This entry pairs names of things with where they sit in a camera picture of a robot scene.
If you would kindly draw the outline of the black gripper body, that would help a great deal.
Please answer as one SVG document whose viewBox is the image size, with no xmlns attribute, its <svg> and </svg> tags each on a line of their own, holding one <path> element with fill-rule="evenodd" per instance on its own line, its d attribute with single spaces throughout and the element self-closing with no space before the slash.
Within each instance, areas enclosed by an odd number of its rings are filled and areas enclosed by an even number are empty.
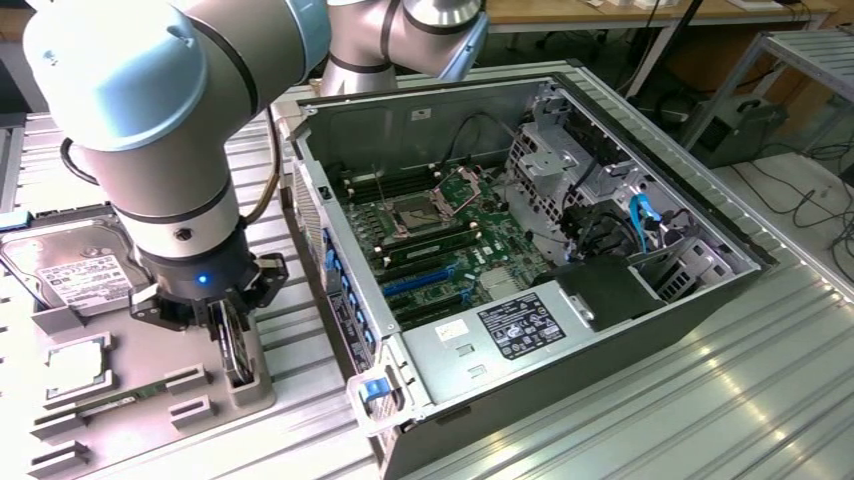
<svg viewBox="0 0 854 480">
<path fill-rule="evenodd" d="M 146 251 L 141 253 L 142 266 L 162 292 L 179 299 L 202 301 L 207 306 L 222 300 L 230 302 L 230 290 L 246 278 L 255 258 L 243 224 L 221 244 L 199 255 L 173 259 Z M 250 326 L 239 313 L 238 322 L 243 328 Z"/>
</svg>

